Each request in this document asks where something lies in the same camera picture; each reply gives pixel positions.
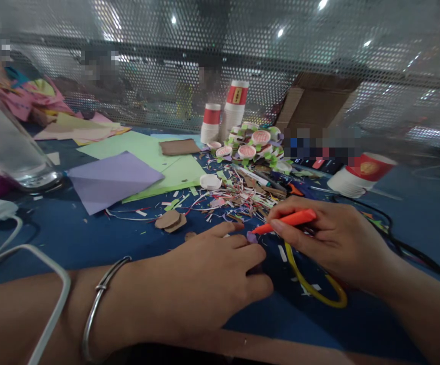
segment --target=right hand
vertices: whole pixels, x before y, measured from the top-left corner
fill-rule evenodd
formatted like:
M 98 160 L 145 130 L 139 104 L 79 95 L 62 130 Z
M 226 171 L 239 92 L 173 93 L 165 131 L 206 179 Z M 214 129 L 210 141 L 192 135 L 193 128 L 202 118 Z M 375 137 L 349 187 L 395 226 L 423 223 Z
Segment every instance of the right hand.
M 318 232 L 307 236 L 279 218 L 311 208 L 317 219 L 309 223 Z M 353 206 L 291 196 L 270 211 L 267 221 L 287 243 L 336 277 L 360 289 L 381 294 L 399 257 Z

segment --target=bracelet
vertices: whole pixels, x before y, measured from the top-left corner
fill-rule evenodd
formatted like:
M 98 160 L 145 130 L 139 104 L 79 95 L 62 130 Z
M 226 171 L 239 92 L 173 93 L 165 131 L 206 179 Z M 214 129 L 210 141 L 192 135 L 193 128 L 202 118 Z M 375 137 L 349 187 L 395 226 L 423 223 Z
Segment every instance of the bracelet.
M 101 297 L 103 296 L 104 292 L 108 289 L 108 283 L 112 279 L 112 277 L 117 273 L 117 271 L 125 265 L 127 262 L 130 262 L 132 258 L 130 256 L 125 256 L 121 260 L 117 261 L 101 278 L 98 285 L 96 286 L 96 298 L 94 298 L 93 306 L 91 307 L 91 311 L 88 315 L 88 320 L 86 321 L 86 326 L 84 327 L 84 334 L 83 334 L 83 343 L 81 344 L 83 356 L 86 362 L 90 363 L 98 363 L 95 361 L 91 354 L 89 353 L 89 333 L 91 332 L 91 325 L 93 324 L 94 316 L 96 314 L 96 310 L 98 308 L 99 301 L 101 300 Z

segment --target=stack of paper cups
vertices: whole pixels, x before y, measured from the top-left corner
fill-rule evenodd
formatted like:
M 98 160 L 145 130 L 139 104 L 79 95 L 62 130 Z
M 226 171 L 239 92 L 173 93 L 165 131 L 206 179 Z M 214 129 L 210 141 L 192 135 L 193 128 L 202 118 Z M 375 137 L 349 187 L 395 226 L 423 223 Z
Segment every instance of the stack of paper cups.
M 349 198 L 360 198 L 388 173 L 397 162 L 372 153 L 360 157 L 360 167 L 344 167 L 328 180 L 330 189 Z
M 207 144 L 218 140 L 220 132 L 220 104 L 206 104 L 205 116 L 201 126 L 201 143 Z
M 225 104 L 225 110 L 223 112 L 223 120 L 221 121 L 221 141 L 228 139 L 232 127 L 238 126 L 242 123 L 248 91 L 248 81 L 233 80 L 231 82 L 230 91 Z

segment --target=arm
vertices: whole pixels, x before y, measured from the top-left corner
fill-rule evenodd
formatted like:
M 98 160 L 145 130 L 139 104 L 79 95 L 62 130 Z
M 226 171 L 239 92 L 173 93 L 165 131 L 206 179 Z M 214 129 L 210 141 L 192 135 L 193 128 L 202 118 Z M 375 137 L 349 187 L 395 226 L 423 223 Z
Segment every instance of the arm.
M 312 208 L 314 237 L 278 218 Z M 298 251 L 347 283 L 373 293 L 399 317 L 432 364 L 440 364 L 440 282 L 399 258 L 352 206 L 291 197 L 276 205 L 267 220 Z
M 102 358 L 139 342 L 171 341 L 222 327 L 250 303 L 273 291 L 265 274 L 246 276 L 265 251 L 240 235 L 243 225 L 222 223 L 159 257 L 124 265 L 102 297 L 90 351 Z M 73 287 L 41 364 L 83 363 L 81 340 L 108 266 L 72 272 Z M 54 274 L 0 285 L 0 364 L 26 363 L 61 288 Z

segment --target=finger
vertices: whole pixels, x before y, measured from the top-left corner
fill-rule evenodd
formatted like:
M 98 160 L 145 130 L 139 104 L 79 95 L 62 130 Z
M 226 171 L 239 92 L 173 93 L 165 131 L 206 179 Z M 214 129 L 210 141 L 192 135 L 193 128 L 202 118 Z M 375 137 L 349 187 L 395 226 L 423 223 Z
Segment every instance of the finger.
M 233 222 L 223 222 L 214 226 L 213 228 L 205 231 L 205 234 L 212 235 L 215 237 L 225 237 L 227 234 L 241 231 L 244 228 L 244 225 L 241 223 L 233 223 Z
M 287 243 L 315 261 L 321 259 L 328 249 L 323 242 L 307 236 L 299 229 L 287 225 L 280 220 L 273 220 L 270 225 Z
M 267 222 L 270 223 L 274 219 L 280 219 L 297 211 L 311 208 L 316 212 L 317 218 L 308 223 L 309 226 L 319 230 L 333 229 L 334 223 L 326 217 L 324 204 L 326 203 L 317 200 L 291 196 L 279 204 L 276 204 L 270 210 L 269 215 L 267 216 Z
M 249 244 L 236 250 L 236 257 L 241 262 L 245 272 L 260 264 L 265 260 L 267 254 L 258 243 Z
M 240 248 L 247 246 L 249 241 L 242 235 L 234 235 L 224 239 L 232 248 Z
M 254 274 L 247 276 L 248 304 L 265 299 L 273 292 L 274 285 L 267 275 Z

